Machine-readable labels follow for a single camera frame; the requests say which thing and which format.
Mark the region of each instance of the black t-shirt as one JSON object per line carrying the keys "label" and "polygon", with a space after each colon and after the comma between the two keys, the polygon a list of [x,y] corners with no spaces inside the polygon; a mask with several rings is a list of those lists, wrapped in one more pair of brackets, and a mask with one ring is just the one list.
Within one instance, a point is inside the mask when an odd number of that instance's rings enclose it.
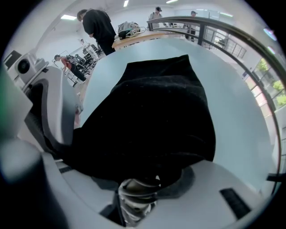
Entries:
{"label": "black t-shirt", "polygon": [[110,22],[107,13],[97,9],[87,11],[83,18],[85,32],[87,34],[93,33],[93,37],[99,43],[114,39],[116,34]]}

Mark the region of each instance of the green foliage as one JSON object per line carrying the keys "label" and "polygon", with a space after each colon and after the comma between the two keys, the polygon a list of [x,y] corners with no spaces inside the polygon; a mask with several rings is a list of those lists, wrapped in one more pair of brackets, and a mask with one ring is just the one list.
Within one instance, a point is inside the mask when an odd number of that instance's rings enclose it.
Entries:
{"label": "green foliage", "polygon": [[283,106],[286,104],[286,95],[279,95],[276,99],[279,106]]}
{"label": "green foliage", "polygon": [[284,89],[284,86],[281,83],[281,81],[276,81],[273,84],[273,88],[276,89],[277,91],[281,91],[282,89]]}
{"label": "green foliage", "polygon": [[268,64],[266,62],[266,60],[264,58],[262,58],[257,67],[256,67],[260,72],[266,72],[269,68],[268,68]]}

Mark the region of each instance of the black vent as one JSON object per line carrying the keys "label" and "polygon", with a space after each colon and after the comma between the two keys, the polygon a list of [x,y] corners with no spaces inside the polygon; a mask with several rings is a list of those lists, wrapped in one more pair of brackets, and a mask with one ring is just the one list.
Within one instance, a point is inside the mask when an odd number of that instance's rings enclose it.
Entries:
{"label": "black vent", "polygon": [[73,170],[72,167],[67,166],[67,167],[64,167],[64,168],[59,169],[59,172],[63,174],[63,173],[66,173],[66,172],[72,171],[72,170]]}
{"label": "black vent", "polygon": [[219,192],[224,197],[238,220],[251,211],[247,204],[232,188],[222,189]]}

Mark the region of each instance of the ceiling light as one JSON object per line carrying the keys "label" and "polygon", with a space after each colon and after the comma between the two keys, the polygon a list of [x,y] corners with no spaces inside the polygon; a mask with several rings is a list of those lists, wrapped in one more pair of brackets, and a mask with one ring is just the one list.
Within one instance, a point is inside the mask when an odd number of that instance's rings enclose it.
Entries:
{"label": "ceiling light", "polygon": [[228,14],[228,13],[220,13],[220,14],[223,14],[223,15],[228,16],[228,17],[233,17],[233,15]]}
{"label": "ceiling light", "polygon": [[167,4],[172,3],[172,2],[177,2],[178,0],[170,0],[168,2],[166,2]]}
{"label": "ceiling light", "polygon": [[275,51],[273,50],[272,47],[268,46],[267,48],[268,48],[268,50],[269,50],[272,54],[275,54]]}
{"label": "ceiling light", "polygon": [[123,7],[126,7],[126,6],[128,5],[128,2],[129,2],[129,0],[126,0],[126,1],[124,2]]}
{"label": "ceiling light", "polygon": [[272,30],[270,30],[270,29],[268,29],[268,28],[265,28],[265,29],[263,29],[263,31],[266,32],[266,34],[267,34],[268,36],[270,36],[271,39],[273,39],[274,41],[277,41],[277,38],[276,38],[276,36],[274,35],[274,32],[273,32]]}
{"label": "ceiling light", "polygon": [[76,17],[64,14],[61,19],[75,20]]}

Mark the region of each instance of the black pants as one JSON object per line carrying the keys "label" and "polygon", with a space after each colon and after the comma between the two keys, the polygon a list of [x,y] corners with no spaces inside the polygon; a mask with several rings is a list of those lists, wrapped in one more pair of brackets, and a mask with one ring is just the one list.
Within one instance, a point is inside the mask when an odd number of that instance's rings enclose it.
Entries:
{"label": "black pants", "polygon": [[98,42],[98,44],[100,45],[105,55],[109,55],[115,52],[115,49],[112,48],[113,42],[114,42],[114,39],[105,40],[103,42]]}
{"label": "black pants", "polygon": [[191,34],[195,35],[196,34],[196,30],[191,29]]}
{"label": "black pants", "polygon": [[195,34],[196,34],[196,31],[195,31],[194,29],[191,29],[191,34],[192,34],[192,35],[195,35]]}
{"label": "black pants", "polygon": [[76,68],[75,64],[71,64],[71,72],[81,81],[85,81],[84,74]]}

